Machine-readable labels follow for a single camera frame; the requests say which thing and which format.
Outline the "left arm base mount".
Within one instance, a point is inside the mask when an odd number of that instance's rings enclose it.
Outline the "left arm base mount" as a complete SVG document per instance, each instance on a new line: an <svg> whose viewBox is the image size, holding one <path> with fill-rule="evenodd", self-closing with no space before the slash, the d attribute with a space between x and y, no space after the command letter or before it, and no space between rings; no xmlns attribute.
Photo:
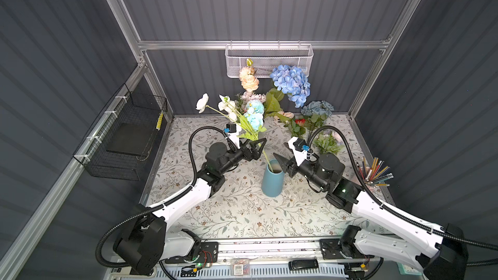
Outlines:
<svg viewBox="0 0 498 280"><path fill-rule="evenodd" d="M218 242L201 242L185 257L176 256L164 260L166 264L216 263L219 254Z"/></svg>

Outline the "peach peony stem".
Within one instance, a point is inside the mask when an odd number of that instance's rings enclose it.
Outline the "peach peony stem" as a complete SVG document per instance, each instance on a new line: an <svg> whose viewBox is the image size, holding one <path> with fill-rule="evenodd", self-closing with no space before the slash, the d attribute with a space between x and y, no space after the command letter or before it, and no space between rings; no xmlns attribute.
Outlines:
<svg viewBox="0 0 498 280"><path fill-rule="evenodd" d="M241 68L239 71L239 80L241 81L242 87L247 92L255 92L259 88L259 80L255 76L256 68L254 67L254 62L252 59L246 59L246 66Z"/></svg>

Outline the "teal desk clock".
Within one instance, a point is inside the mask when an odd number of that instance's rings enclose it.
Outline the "teal desk clock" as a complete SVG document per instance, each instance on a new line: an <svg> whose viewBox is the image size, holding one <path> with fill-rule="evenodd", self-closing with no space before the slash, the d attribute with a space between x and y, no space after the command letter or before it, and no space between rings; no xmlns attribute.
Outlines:
<svg viewBox="0 0 498 280"><path fill-rule="evenodd" d="M405 264L398 263L398 270L399 273L403 276L421 276L422 273L419 272L418 270L414 269L413 267L407 266Z"/></svg>

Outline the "white power strip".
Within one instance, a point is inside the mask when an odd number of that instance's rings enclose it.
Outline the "white power strip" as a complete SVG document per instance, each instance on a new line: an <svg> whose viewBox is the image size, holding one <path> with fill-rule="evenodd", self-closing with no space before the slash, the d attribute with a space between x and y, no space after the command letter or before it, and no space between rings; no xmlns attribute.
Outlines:
<svg viewBox="0 0 498 280"><path fill-rule="evenodd" d="M112 268L111 277L128 277L132 271L131 267Z"/></svg>

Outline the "teal ceramic vase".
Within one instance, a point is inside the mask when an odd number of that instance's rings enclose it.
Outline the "teal ceramic vase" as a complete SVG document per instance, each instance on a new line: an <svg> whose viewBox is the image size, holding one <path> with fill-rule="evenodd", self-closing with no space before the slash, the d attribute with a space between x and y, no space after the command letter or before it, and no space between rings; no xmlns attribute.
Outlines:
<svg viewBox="0 0 498 280"><path fill-rule="evenodd" d="M261 184L262 192L271 198L279 196L283 190L284 172L276 159L267 165Z"/></svg>

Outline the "light blue flower stem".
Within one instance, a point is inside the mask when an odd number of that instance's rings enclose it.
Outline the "light blue flower stem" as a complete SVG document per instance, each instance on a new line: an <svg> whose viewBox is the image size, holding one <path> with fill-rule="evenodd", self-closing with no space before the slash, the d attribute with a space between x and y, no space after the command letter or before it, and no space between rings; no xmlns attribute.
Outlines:
<svg viewBox="0 0 498 280"><path fill-rule="evenodd" d="M249 101L246 105L246 112L244 116L251 124L252 128L255 131L258 131L261 127L263 127L263 114L265 112L265 108L262 102L258 100Z"/></svg>

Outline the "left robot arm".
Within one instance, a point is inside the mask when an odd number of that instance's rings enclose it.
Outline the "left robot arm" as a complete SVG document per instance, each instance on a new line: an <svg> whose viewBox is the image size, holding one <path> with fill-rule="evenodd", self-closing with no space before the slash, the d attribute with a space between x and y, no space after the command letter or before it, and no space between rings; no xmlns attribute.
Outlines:
<svg viewBox="0 0 498 280"><path fill-rule="evenodd" d="M142 214L119 227L113 251L140 275L150 275L157 263L172 257L189 261L200 252L200 237L188 229L170 233L170 227L184 214L211 198L224 185L225 172L240 161L259 159L267 140L247 140L236 150L224 143L210 146L206 161L196 172L196 182L172 197L149 207L139 205Z"/></svg>

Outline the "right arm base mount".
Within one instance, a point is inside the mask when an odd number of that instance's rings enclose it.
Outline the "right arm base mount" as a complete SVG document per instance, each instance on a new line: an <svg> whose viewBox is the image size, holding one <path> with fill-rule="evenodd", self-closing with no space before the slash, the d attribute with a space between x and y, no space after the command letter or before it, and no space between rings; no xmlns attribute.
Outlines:
<svg viewBox="0 0 498 280"><path fill-rule="evenodd" d="M323 259L370 259L370 255L364 255L357 249L355 239L320 239L319 246Z"/></svg>

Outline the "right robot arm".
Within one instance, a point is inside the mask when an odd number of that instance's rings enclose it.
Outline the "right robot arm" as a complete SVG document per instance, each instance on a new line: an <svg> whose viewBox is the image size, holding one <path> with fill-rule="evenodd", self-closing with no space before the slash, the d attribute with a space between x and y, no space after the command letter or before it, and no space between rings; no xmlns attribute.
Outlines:
<svg viewBox="0 0 498 280"><path fill-rule="evenodd" d="M410 266L427 279L464 279L467 247L442 237L443 232L461 237L463 232L458 227L442 227L390 204L375 202L359 184L343 177L345 166L334 154L323 155L313 162L304 159L301 163L279 154L274 157L285 173L304 176L337 209L361 216L391 232L391 236L386 236L348 226L339 241L345 257L374 255Z"/></svg>

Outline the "black remote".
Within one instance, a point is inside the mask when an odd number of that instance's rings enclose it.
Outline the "black remote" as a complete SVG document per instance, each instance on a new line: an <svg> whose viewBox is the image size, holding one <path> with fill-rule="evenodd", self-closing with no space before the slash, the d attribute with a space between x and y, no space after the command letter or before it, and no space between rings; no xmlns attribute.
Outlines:
<svg viewBox="0 0 498 280"><path fill-rule="evenodd" d="M289 261L289 270L291 271L317 269L318 267L319 263L316 259L294 259Z"/></svg>

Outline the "coloured pencils bunch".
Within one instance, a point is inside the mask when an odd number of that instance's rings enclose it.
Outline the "coloured pencils bunch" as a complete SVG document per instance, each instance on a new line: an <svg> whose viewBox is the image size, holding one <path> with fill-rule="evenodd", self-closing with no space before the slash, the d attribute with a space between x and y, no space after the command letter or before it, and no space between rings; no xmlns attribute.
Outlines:
<svg viewBox="0 0 498 280"><path fill-rule="evenodd" d="M394 178L391 168L379 158L374 158L371 166L366 162L366 158L363 158L360 163L356 163L356 167L360 178L369 186L389 186L386 182Z"/></svg>

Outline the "orange gerbera flower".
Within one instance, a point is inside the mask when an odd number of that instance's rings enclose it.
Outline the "orange gerbera flower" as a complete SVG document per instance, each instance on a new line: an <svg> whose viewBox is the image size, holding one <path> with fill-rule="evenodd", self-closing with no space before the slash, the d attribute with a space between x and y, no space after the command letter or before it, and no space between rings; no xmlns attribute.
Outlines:
<svg viewBox="0 0 498 280"><path fill-rule="evenodd" d="M289 130L291 136L303 139L303 136L306 134L305 124L305 119L296 119L293 117L285 122L284 127Z"/></svg>

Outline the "blue hydrangea flower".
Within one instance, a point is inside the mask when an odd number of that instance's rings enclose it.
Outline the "blue hydrangea flower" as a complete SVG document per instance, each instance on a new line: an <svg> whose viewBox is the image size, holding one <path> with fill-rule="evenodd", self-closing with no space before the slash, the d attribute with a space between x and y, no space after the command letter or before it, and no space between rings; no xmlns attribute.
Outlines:
<svg viewBox="0 0 498 280"><path fill-rule="evenodd" d="M280 65L272 70L270 78L277 90L287 95L296 108L304 107L311 94L311 84L301 67Z"/></svg>

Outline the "lilac white flower bunch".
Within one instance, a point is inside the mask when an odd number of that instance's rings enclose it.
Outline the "lilac white flower bunch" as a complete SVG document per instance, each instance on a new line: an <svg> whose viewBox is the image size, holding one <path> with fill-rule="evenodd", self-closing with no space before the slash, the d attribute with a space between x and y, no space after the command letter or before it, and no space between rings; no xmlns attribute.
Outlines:
<svg viewBox="0 0 498 280"><path fill-rule="evenodd" d="M259 101L264 104L266 100L267 98L264 94L257 94L253 92L239 93L236 98L236 107L240 112L245 112L247 111L246 106L250 101Z"/></svg>

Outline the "small purple sprig stem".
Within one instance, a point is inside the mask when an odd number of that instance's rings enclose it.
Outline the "small purple sprig stem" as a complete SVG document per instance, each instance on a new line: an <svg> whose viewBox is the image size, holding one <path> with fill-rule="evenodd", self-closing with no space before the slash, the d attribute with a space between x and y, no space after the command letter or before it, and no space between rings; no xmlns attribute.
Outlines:
<svg viewBox="0 0 498 280"><path fill-rule="evenodd" d="M320 154L337 155L344 148L341 137L337 133L319 133L313 145L318 148Z"/></svg>

